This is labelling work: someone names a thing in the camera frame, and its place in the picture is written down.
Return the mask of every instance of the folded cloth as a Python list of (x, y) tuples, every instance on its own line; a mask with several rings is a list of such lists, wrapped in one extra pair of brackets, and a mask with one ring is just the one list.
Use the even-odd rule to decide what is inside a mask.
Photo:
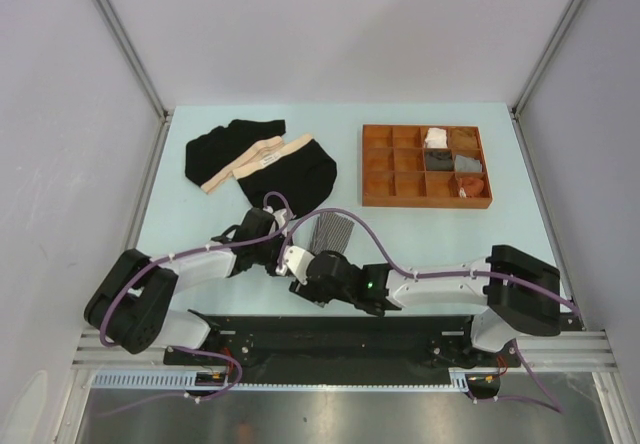
[(484, 181), (477, 177), (458, 178), (460, 197), (478, 197), (484, 190)]
[(431, 149), (447, 148), (447, 131), (438, 127), (430, 127), (427, 131), (427, 137), (424, 143)]
[(344, 254), (353, 231), (353, 221), (335, 212), (326, 212), (316, 218), (308, 249), (317, 256), (322, 251)]
[[(287, 198), (296, 217), (309, 214), (329, 197), (337, 174), (336, 162), (311, 134), (285, 144), (261, 161), (233, 171), (254, 207), (262, 208), (265, 194), (277, 191)], [(275, 210), (284, 207), (276, 198), (268, 204)]]
[(427, 171), (453, 171), (451, 151), (425, 151), (424, 164)]
[(458, 154), (455, 168), (457, 172), (482, 172), (482, 163), (477, 159)]
[(233, 169), (272, 154), (284, 146), (283, 120), (270, 122), (235, 119), (187, 143), (187, 178), (207, 194), (229, 179)]
[(454, 149), (478, 149), (476, 132), (473, 129), (456, 127), (451, 129), (451, 147)]

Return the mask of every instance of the white wall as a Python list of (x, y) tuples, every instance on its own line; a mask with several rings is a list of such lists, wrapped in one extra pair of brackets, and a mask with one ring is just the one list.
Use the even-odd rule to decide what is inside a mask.
[(523, 115), (575, 293), (640, 410), (640, 0), (588, 0)]
[(568, 0), (113, 0), (165, 103), (512, 103)]
[(0, 0), (0, 13), (0, 426), (44, 369), (44, 443), (158, 121), (90, 0)]

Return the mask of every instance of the cable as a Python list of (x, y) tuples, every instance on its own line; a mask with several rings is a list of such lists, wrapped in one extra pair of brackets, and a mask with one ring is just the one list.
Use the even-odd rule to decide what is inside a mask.
[(550, 409), (550, 410), (552, 410), (554, 412), (557, 412), (558, 414), (564, 414), (564, 407), (562, 407), (562, 404), (560, 404), (560, 402), (553, 396), (553, 394), (551, 394), (551, 392), (549, 392), (549, 390), (544, 386), (544, 384), (542, 383), (540, 378), (537, 376), (537, 374), (535, 372), (533, 372), (533, 369), (531, 368), (529, 363), (522, 356), (522, 353), (520, 352), (520, 349), (518, 348), (518, 343), (516, 342), (515, 339), (512, 341), (512, 347), (515, 349), (516, 356), (518, 356), (518, 359), (520, 359), (520, 362), (522, 362), (522, 366), (527, 371), (527, 374), (529, 374), (529, 377), (531, 377), (531, 379), (533, 379), (533, 382), (536, 383), (536, 385), (538, 386), (538, 389), (540, 389), (543, 392), (543, 394), (545, 396), (547, 396), (547, 398), (551, 401), (551, 404), (549, 404), (547, 402), (544, 402), (544, 401), (541, 401), (540, 399), (535, 399), (533, 397), (527, 397), (527, 396), (510, 396), (510, 395), (508, 395), (508, 396), (495, 396), (495, 397), (488, 398), (488, 399), (478, 399), (477, 397), (475, 397), (473, 395), (471, 390), (469, 390), (466, 393), (467, 397), (469, 399), (471, 399), (474, 404), (477, 403), (477, 402), (491, 403), (491, 402), (498, 402), (498, 401), (524, 402), (524, 403), (527, 403), (527, 404), (535, 404), (537, 406), (546, 407), (547, 409)]
[[(229, 357), (233, 357), (233, 355), (231, 354), (231, 351), (229, 350), (229, 348), (228, 348), (228, 347), (223, 347), (223, 348), (221, 349), (221, 351), (222, 351), (222, 353), (223, 353), (223, 354), (225, 354), (225, 355), (227, 355), (227, 356), (229, 356)], [(230, 362), (230, 363), (227, 365), (227, 374), (231, 374), (232, 372), (233, 372), (233, 363), (232, 363), (232, 362)]]
[(289, 224), (289, 221), (291, 219), (291, 208), (289, 207), (289, 203), (287, 202), (287, 199), (280, 194), (279, 192), (269, 192), (267, 193), (267, 195), (265, 196), (265, 201), (268, 197), (270, 196), (276, 196), (279, 197), (282, 202), (285, 205), (285, 208), (287, 209), (287, 216), (286, 216), (286, 220), (284, 225), (280, 228), (277, 229), (276, 231), (263, 236), (263, 237), (258, 237), (256, 239), (249, 239), (247, 241), (241, 241), (241, 242), (229, 242), (226, 244), (220, 244), (218, 246), (215, 247), (196, 247), (195, 249), (189, 249), (188, 251), (182, 251), (182, 252), (178, 252), (175, 255), (168, 255), (165, 257), (161, 257), (159, 259), (156, 259), (155, 261), (151, 261), (149, 264), (147, 264), (146, 266), (144, 266), (142, 269), (140, 269), (135, 276), (133, 276), (131, 278), (131, 280), (129, 280), (129, 282), (127, 282), (125, 284), (125, 286), (120, 290), (120, 292), (118, 293), (118, 295), (115, 297), (115, 299), (111, 302), (111, 304), (109, 305), (109, 308), (107, 309), (107, 312), (104, 315), (104, 318), (102, 319), (102, 323), (100, 324), (100, 343), (105, 346), (105, 347), (115, 347), (117, 344), (114, 342), (109, 342), (107, 340), (107, 327), (109, 326), (109, 321), (111, 321), (111, 318), (113, 317), (113, 313), (115, 312), (116, 308), (120, 305), (120, 303), (122, 302), (122, 300), (124, 299), (124, 297), (127, 295), (127, 292), (129, 292), (129, 289), (131, 289), (133, 286), (136, 285), (136, 283), (142, 279), (142, 277), (149, 272), (151, 269), (161, 265), (161, 264), (166, 264), (167, 262), (170, 262), (172, 260), (176, 260), (176, 259), (183, 259), (185, 257), (189, 257), (189, 256), (193, 256), (196, 254), (201, 254), (204, 252), (210, 252), (210, 251), (221, 251), (223, 249), (233, 249), (235, 247), (243, 247), (243, 246), (251, 246), (253, 244), (259, 244), (261, 242), (265, 242), (268, 241), (269, 239), (273, 239), (276, 236), (279, 236), (280, 234), (282, 234), (285, 229), (287, 228), (287, 225)]
[(293, 219), (294, 215), (293, 215), (293, 212), (291, 212), (291, 208), (289, 207), (289, 201), (287, 201), (287, 199), (279, 192), (276, 192), (276, 191), (267, 192), (262, 198), (262, 207), (268, 206), (267, 202), (269, 201), (269, 198), (271, 196), (275, 196), (278, 199), (280, 199), (280, 201), (282, 201), (282, 203), (284, 204), (284, 208), (287, 210), (287, 216), (289, 216), (289, 219)]
[[(233, 387), (235, 387), (240, 382), (240, 380), (242, 379), (242, 366), (240, 365), (240, 363), (237, 360), (235, 360), (231, 356), (227, 356), (225, 354), (218, 354), (217, 352), (200, 351), (198, 349), (189, 349), (188, 347), (181, 347), (181, 346), (174, 346), (173, 350), (174, 351), (179, 351), (179, 352), (185, 352), (185, 353), (188, 353), (188, 354), (197, 354), (199, 356), (207, 356), (207, 357), (214, 357), (216, 359), (222, 359), (224, 361), (227, 361), (231, 366), (234, 366), (238, 370), (238, 372), (236, 373), (236, 378), (233, 380), (232, 383), (227, 384), (225, 387), (223, 387), (219, 391), (213, 391), (211, 394), (208, 394), (206, 396), (200, 396), (200, 397), (193, 398), (193, 400), (195, 401), (196, 404), (198, 404), (200, 402), (211, 401), (212, 399), (217, 399), (218, 397), (224, 396)], [(162, 394), (155, 394), (153, 396), (149, 396), (149, 397), (145, 397), (144, 399), (140, 399), (139, 401), (132, 402), (131, 404), (126, 404), (124, 406), (118, 407), (116, 409), (112, 409), (110, 411), (101, 412), (101, 413), (98, 414), (98, 417), (113, 416), (114, 414), (119, 414), (121, 412), (128, 411), (130, 409), (136, 408), (136, 407), (141, 406), (143, 404), (148, 404), (149, 402), (158, 401), (160, 399), (165, 399), (167, 397), (186, 397), (186, 398), (189, 398), (189, 394), (188, 393), (183, 393), (183, 392), (177, 392), (177, 391), (176, 392), (164, 392)]]
[(509, 370), (509, 364), (507, 364), (507, 361), (505, 360), (504, 357), (498, 356), (498, 366), (500, 366), (499, 367), (500, 374), (498, 374), (498, 377), (502, 377)]
[[(469, 270), (469, 271), (423, 272), (423, 273), (416, 273), (416, 274), (412, 274), (412, 273), (410, 273), (408, 271), (405, 271), (400, 266), (398, 266), (393, 261), (393, 259), (391, 259), (391, 256), (389, 255), (389, 253), (386, 251), (386, 249), (382, 245), (382, 242), (380, 242), (380, 239), (378, 239), (378, 236), (376, 235), (376, 233), (373, 231), (373, 229), (371, 229), (371, 227), (369, 227), (369, 225), (366, 222), (364, 222), (361, 218), (359, 218), (358, 216), (356, 216), (354, 213), (352, 213), (350, 211), (347, 211), (345, 209), (335, 208), (335, 207), (330, 207), (330, 208), (326, 208), (326, 209), (317, 209), (317, 210), (315, 210), (313, 212), (310, 212), (306, 216), (302, 217), (298, 222), (296, 222), (296, 224), (291, 228), (291, 231), (289, 231), (289, 233), (287, 234), (287, 236), (284, 239), (284, 242), (282, 243), (282, 247), (280, 248), (280, 255), (278, 256), (278, 265), (280, 265), (280, 266), (282, 265), (285, 248), (291, 242), (291, 239), (293, 238), (293, 234), (298, 230), (298, 228), (302, 224), (304, 224), (307, 220), (311, 219), (313, 216), (317, 216), (319, 214), (324, 214), (324, 213), (327, 213), (327, 212), (333, 212), (333, 213), (336, 213), (336, 214), (345, 215), (347, 217), (350, 217), (354, 221), (356, 221), (358, 224), (360, 224), (362, 226), (362, 228), (367, 232), (367, 234), (369, 234), (371, 239), (373, 239), (373, 242), (376, 244), (376, 246), (380, 250), (380, 253), (385, 258), (385, 260), (389, 263), (389, 265), (393, 268), (393, 270), (396, 271), (398, 274), (400, 274), (403, 277), (406, 277), (406, 278), (409, 278), (409, 279), (436, 279), (436, 278), (441, 278), (441, 277), (469, 277), (469, 276), (472, 275), (472, 271), (471, 270)], [(535, 292), (537, 292), (539, 294), (542, 294), (543, 296), (546, 296), (549, 299), (552, 299), (552, 300), (554, 300), (554, 301), (556, 301), (556, 302), (568, 307), (571, 310), (571, 312), (573, 312), (576, 316), (581, 316), (580, 309), (578, 309), (578, 307), (575, 304), (573, 304), (571, 301), (560, 297), (559, 295), (549, 291), (548, 289), (545, 289), (544, 287), (541, 287), (541, 286), (539, 286), (537, 284), (534, 284), (532, 282), (529, 282), (529, 281), (525, 281), (524, 279), (520, 279), (519, 277), (511, 276), (509, 274), (503, 274), (503, 273), (500, 273), (500, 272), (492, 272), (492, 271), (475, 271), (473, 273), (473, 275), (474, 276), (501, 279), (501, 280), (506, 280), (506, 281), (509, 281), (509, 282), (513, 282), (514, 284), (520, 285), (522, 287), (526, 287), (527, 289), (530, 289), (530, 290), (535, 291)]]

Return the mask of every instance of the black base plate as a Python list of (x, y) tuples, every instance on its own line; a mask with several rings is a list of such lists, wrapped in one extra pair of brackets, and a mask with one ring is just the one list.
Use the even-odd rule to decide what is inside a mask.
[[(454, 364), (443, 359), (443, 339), (447, 349), (460, 351), (456, 367), (496, 367), (498, 355), (510, 367), (520, 365), (508, 346), (498, 354), (471, 349), (465, 342), (468, 317), (201, 317), (214, 329), (201, 349), (227, 347), (248, 384), (448, 384)], [(166, 352), (164, 363), (220, 362)]]

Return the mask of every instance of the light blue table surface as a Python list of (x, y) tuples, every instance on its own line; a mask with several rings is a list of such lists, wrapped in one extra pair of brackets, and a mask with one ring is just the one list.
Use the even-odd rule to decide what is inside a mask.
[[(461, 263), (488, 256), (494, 244), (510, 244), (554, 263), (509, 112), (502, 103), (178, 107), (138, 241), (141, 251), (157, 256), (202, 246), (210, 237), (241, 222), (250, 204), (235, 180), (207, 195), (184, 176), (187, 142), (237, 118), (285, 119), (286, 142), (312, 133), (338, 164), (333, 193), (322, 207), (357, 213), (401, 265)], [(363, 124), (477, 126), (493, 203), (486, 210), (362, 207)], [(312, 228), (313, 220), (296, 233), (296, 242), (307, 245)], [(346, 256), (357, 265), (382, 262), (372, 241), (357, 226)], [(183, 292), (174, 297), (172, 307), (216, 314), (363, 315), (340, 302), (319, 308), (291, 294), (290, 281), (269, 277), (264, 269), (254, 267), (232, 279), (215, 279)], [(453, 305), (424, 307), (411, 313), (425, 312), (450, 314), (471, 309)]]

